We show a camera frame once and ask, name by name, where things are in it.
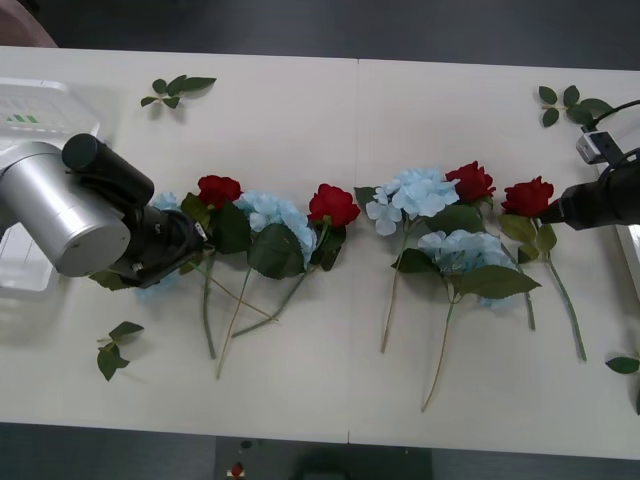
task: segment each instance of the loose leaf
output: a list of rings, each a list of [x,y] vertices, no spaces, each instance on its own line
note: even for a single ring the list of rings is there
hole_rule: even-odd
[[[544,103],[548,103],[549,105],[555,105],[558,101],[558,95],[549,87],[539,87],[538,95],[540,95],[540,99],[542,99]]]
[[[355,191],[356,201],[363,210],[366,208],[367,203],[373,202],[373,196],[376,194],[375,187],[356,187]]]
[[[538,249],[543,254],[547,254],[556,246],[557,242],[558,239],[553,231],[553,227],[551,225],[542,225],[538,230],[538,235],[536,236],[536,245],[538,246]]]
[[[304,272],[298,239],[286,226],[267,225],[249,249],[248,263],[265,277],[281,280]]]
[[[580,100],[580,92],[575,85],[571,85],[564,91],[562,96],[562,103],[565,107],[573,107]]]
[[[176,108],[180,103],[180,97],[163,98],[162,102],[169,108]]]
[[[638,368],[640,368],[640,360],[629,357],[616,357],[607,362],[607,367],[616,373],[628,375],[638,371]]]
[[[167,82],[165,82],[161,78],[153,82],[151,86],[153,87],[153,91],[156,92],[158,95],[162,95],[164,92],[167,91]]]
[[[499,299],[529,292],[539,286],[539,283],[516,270],[486,265],[462,275],[458,290],[463,296],[474,293],[485,298]]]
[[[123,336],[131,335],[132,333],[139,332],[140,330],[144,330],[144,327],[131,322],[122,322],[109,332],[109,336],[117,343]]]
[[[183,92],[196,92],[213,85],[215,78],[190,77],[182,82],[181,90]]]
[[[216,250],[225,255],[246,252],[251,246],[249,220],[232,202],[225,202],[213,214],[215,226],[212,240]]]
[[[202,253],[196,255],[194,258],[180,267],[180,275],[186,275],[187,273],[194,271],[195,268],[202,263],[202,260],[204,260],[204,255]]]
[[[180,75],[179,77],[171,80],[171,82],[169,82],[169,85],[167,85],[167,95],[169,95],[170,97],[175,97],[177,94],[179,94],[182,91],[182,82],[184,82],[185,78],[187,78],[186,75]]]
[[[469,233],[485,231],[478,211],[467,205],[448,205],[436,216],[423,218],[432,232],[442,231],[449,235],[455,230],[466,230]]]
[[[533,243],[536,239],[536,230],[530,218],[505,213],[498,215],[498,223],[505,235],[512,240]]]
[[[98,352],[98,368],[107,381],[111,380],[117,369],[129,365],[129,361],[120,356],[120,350],[115,344],[110,343],[98,350],[100,350]]]
[[[593,115],[584,106],[577,104],[567,109],[569,118],[579,125],[585,125],[593,120]]]
[[[108,288],[112,292],[131,288],[131,285],[127,285],[122,281],[120,275],[113,272],[98,272],[90,275],[89,278],[94,282],[98,282],[101,287]]]
[[[542,115],[542,126],[545,128],[555,124],[560,118],[560,112],[555,108],[550,108]]]
[[[533,245],[521,245],[518,247],[518,264],[532,262],[537,259],[540,252]]]
[[[609,110],[613,110],[611,105],[599,98],[585,98],[580,102],[580,105],[589,110],[592,115],[599,115],[608,112]]]
[[[158,100],[156,97],[144,97],[142,100],[140,100],[140,106],[146,107],[147,105],[151,105],[156,100]]]
[[[431,261],[426,253],[415,248],[407,248],[402,254],[402,258],[398,257],[391,268],[398,268],[402,273],[440,273],[440,269]]]
[[[187,193],[187,196],[184,197],[184,200],[180,204],[180,209],[196,222],[199,222],[202,228],[209,227],[211,212],[204,202],[193,193]]]

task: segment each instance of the green stem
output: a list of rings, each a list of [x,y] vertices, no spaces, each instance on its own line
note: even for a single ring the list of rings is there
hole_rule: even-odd
[[[198,273],[202,274],[204,277],[207,277],[207,273],[202,270],[202,268],[200,268],[198,265],[196,265],[195,263],[191,263],[191,266],[193,267],[193,269],[195,271],[197,271]],[[215,278],[213,278],[211,275],[209,275],[209,280],[211,280],[215,285],[217,285],[218,287],[220,287],[220,289],[226,293],[227,295],[229,295],[231,298],[233,298],[236,302],[240,302],[242,303],[244,306],[249,307],[251,310],[254,310],[256,312],[258,312],[260,315],[267,317],[267,318],[272,318],[273,315],[265,312],[264,310],[260,310],[257,307],[254,307],[253,305],[251,305],[248,302],[245,302],[244,300],[242,300],[239,297],[236,297],[228,288],[226,288],[224,285],[222,285],[219,281],[217,281]]]
[[[262,320],[261,322],[256,323],[255,325],[252,325],[250,327],[245,328],[244,330],[240,330],[239,332],[236,332],[232,335],[232,338],[236,338],[239,337],[240,335],[244,335],[245,333],[249,333],[252,332],[253,330],[255,330],[256,328],[260,328],[263,327],[264,325],[267,325],[269,323],[271,323],[273,320],[277,320],[277,317],[280,316],[280,314],[284,311],[284,309],[287,307],[287,305],[289,304],[289,300],[291,300],[291,297],[293,297],[293,294],[296,293],[296,291],[298,290],[298,288],[300,288],[300,285],[302,285],[302,282],[304,281],[305,278],[307,278],[307,275],[309,275],[310,273],[312,273],[313,271],[315,271],[315,268],[313,269],[309,269],[306,272],[304,272],[300,278],[298,278],[298,281],[296,282],[296,284],[293,286],[293,288],[291,289],[291,291],[287,294],[286,297],[284,297],[284,300],[282,302],[282,304],[280,305],[280,308],[278,308],[278,310],[276,311],[276,313],[274,313],[273,315],[271,315],[269,318],[267,318],[266,320]]]
[[[251,273],[251,268],[247,270],[247,274],[244,277],[244,283],[242,284],[242,290],[240,291],[240,300],[238,301],[238,305],[236,306],[236,311],[233,312],[233,318],[231,319],[231,324],[229,325],[229,330],[227,331],[227,338],[224,341],[224,347],[222,347],[222,355],[220,355],[220,360],[218,361],[218,371],[216,372],[216,379],[220,378],[220,373],[222,373],[222,365],[224,365],[225,353],[227,353],[227,347],[229,346],[229,340],[231,340],[231,332],[233,331],[233,325],[236,323],[236,317],[238,316],[238,310],[240,310],[240,305],[242,305],[242,296],[244,295],[244,290],[247,288],[247,282],[249,281],[249,274]]]
[[[560,280],[560,276],[558,275],[558,271],[556,267],[553,265],[551,261],[551,254],[547,254],[547,264],[551,268],[551,272],[560,287],[560,291],[564,296],[564,300],[567,304],[567,308],[569,309],[569,318],[571,319],[571,327],[573,328],[573,334],[576,340],[576,347],[578,349],[578,355],[582,359],[582,361],[587,361],[587,352],[584,349],[584,344],[582,343],[582,334],[580,333],[580,325],[578,325],[578,316],[576,315],[576,311],[573,308],[573,304],[571,303],[571,299],[569,298],[569,293],[567,293],[567,289],[564,288],[564,284],[562,280]]]
[[[509,257],[509,260],[511,260],[513,262],[513,264],[516,266],[518,271],[524,275],[524,271],[522,270],[522,267],[520,265],[518,265],[518,261],[511,254],[509,249],[507,247],[505,247],[504,245],[502,245],[502,251],[507,254],[507,256]],[[531,294],[529,292],[525,292],[524,298],[525,298],[525,300],[527,302],[527,312],[529,314],[529,330],[531,330],[532,332],[535,332],[536,331],[536,319],[533,316],[533,303],[531,303]]]
[[[204,333],[207,336],[207,345],[209,346],[209,355],[211,360],[216,359],[216,349],[213,346],[213,338],[211,337],[211,326],[209,325],[209,294],[211,293],[211,271],[215,262],[215,254],[206,259],[206,273],[204,276],[204,291],[202,294],[202,321],[204,322]]]
[[[444,358],[444,349],[447,345],[447,334],[449,333],[449,323],[451,320],[451,313],[453,312],[454,305],[455,303],[449,304],[449,313],[447,314],[447,324],[444,327],[444,338],[442,339],[442,350],[440,350],[440,360],[438,360],[438,369],[436,370],[436,376],[433,378],[433,383],[431,384],[431,390],[429,391],[429,396],[427,397],[427,400],[424,402],[424,405],[422,406],[423,412],[429,406],[429,402],[431,402],[433,393],[436,391],[436,383],[438,382],[438,378],[440,377],[440,369],[442,368],[442,359]]]
[[[380,347],[380,353],[384,354],[387,348],[387,342],[389,341],[389,327],[391,324],[391,316],[393,315],[393,307],[396,303],[396,290],[398,288],[398,276],[400,275],[400,263],[402,263],[402,256],[404,250],[407,247],[407,240],[409,240],[409,231],[411,228],[407,228],[405,224],[404,238],[402,239],[402,247],[400,249],[400,256],[396,263],[396,271],[393,274],[393,285],[391,286],[391,303],[389,304],[389,313],[387,314],[387,321],[384,324],[384,333],[382,334],[382,346]]]

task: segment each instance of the gray floor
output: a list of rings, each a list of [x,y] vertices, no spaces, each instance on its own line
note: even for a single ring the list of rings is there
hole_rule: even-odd
[[[640,70],[640,0],[36,1],[69,48]],[[640,478],[630,461],[240,442],[0,424],[0,480],[218,480],[237,461],[255,480],[296,478],[310,464],[354,479]]]

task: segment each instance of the light blue flower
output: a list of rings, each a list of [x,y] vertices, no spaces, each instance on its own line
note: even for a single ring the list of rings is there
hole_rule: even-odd
[[[391,235],[396,231],[396,223],[402,220],[402,212],[393,205],[369,202],[365,208],[368,217],[376,221],[378,235]]]
[[[444,232],[434,232],[422,237],[418,248],[431,257],[444,275],[462,274],[485,265],[516,269],[502,251],[500,239],[488,233],[456,230],[447,236]],[[508,303],[505,300],[480,299],[485,306],[504,306]]]
[[[156,297],[171,290],[173,286],[178,282],[179,278],[180,275],[176,270],[175,272],[170,273],[162,280],[160,280],[159,283],[151,285],[148,288],[136,288],[133,293],[135,293],[138,301],[144,302],[149,300],[150,298]]]
[[[151,205],[159,210],[180,211],[180,205],[178,205],[176,196],[171,192],[161,193],[151,202]]]
[[[376,220],[376,231],[380,235],[391,235],[396,231],[395,224],[402,220],[402,211],[410,220],[418,216],[433,217],[457,202],[456,183],[457,179],[447,182],[437,168],[404,170],[391,182],[376,188],[375,201],[366,205],[367,215]]]
[[[286,225],[300,243],[304,267],[307,268],[318,238],[309,227],[307,216],[300,213],[293,203],[271,193],[249,190],[235,201],[235,205],[249,217],[249,225],[254,232],[261,232],[273,223]]]

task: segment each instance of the white table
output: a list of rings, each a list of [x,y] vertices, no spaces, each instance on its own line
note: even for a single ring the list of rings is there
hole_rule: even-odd
[[[502,189],[542,175],[557,193],[595,178],[574,149],[578,129],[543,129],[537,86],[575,83],[618,104],[640,97],[640,73],[329,59],[0,49],[3,75],[80,85],[106,112],[113,146],[158,191],[182,195],[224,174],[306,206],[318,183],[376,185],[406,167],[479,160]],[[139,98],[156,77],[216,76],[206,96],[149,118]],[[637,146],[638,112],[611,122]],[[538,331],[520,300],[503,312],[465,300],[429,410],[446,315],[439,286],[402,280],[387,353],[379,340],[397,239],[360,218],[339,265],[312,277],[280,326],[234,342],[214,380],[200,321],[200,280],[141,305],[86,280],[46,305],[0,303],[0,420],[216,435],[640,458],[629,378],[604,361],[630,349],[638,300],[612,229],[556,229],[555,263],[580,318],[569,320],[542,266],[528,273]],[[242,273],[219,267],[235,290]],[[290,283],[255,277],[248,297],[273,308]],[[215,293],[217,345],[232,302]],[[242,322],[256,320],[243,312]],[[106,383],[95,339],[122,320],[146,327]]]

